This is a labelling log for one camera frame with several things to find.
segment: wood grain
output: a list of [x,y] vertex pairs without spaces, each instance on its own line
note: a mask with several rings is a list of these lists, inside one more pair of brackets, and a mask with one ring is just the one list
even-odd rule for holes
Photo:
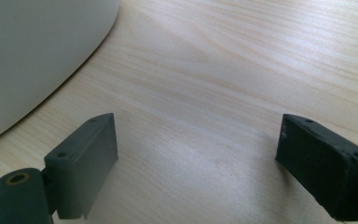
[[274,156],[283,113],[358,145],[358,1],[120,4],[84,66],[0,136],[0,176],[114,112],[119,160],[89,220],[56,223],[336,223]]

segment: wooden table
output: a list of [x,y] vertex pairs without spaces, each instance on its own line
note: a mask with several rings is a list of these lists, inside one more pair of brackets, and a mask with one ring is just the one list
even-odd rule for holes
[[113,112],[119,160],[89,220],[56,223],[336,223],[274,157],[283,113],[358,145],[358,1],[120,4],[84,66],[0,136],[0,176]]

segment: dark green plastic part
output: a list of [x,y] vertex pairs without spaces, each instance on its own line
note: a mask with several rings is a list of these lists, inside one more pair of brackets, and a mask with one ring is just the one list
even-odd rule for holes
[[89,119],[45,157],[59,218],[88,215],[113,163],[117,140],[113,114]]
[[42,175],[34,168],[0,178],[0,224],[52,223]]
[[358,220],[358,146],[319,123],[283,115],[276,160],[339,221]]

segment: light wood surface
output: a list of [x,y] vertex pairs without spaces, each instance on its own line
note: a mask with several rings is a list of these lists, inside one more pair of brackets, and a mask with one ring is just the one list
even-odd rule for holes
[[56,223],[336,223],[274,157],[283,113],[358,145],[358,1],[120,4],[84,66],[0,136],[0,176],[113,112],[119,160],[89,220]]

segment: white curved object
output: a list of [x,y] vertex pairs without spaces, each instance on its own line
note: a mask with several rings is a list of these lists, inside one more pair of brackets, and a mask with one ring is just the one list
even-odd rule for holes
[[117,11],[118,0],[0,0],[0,133],[86,61]]

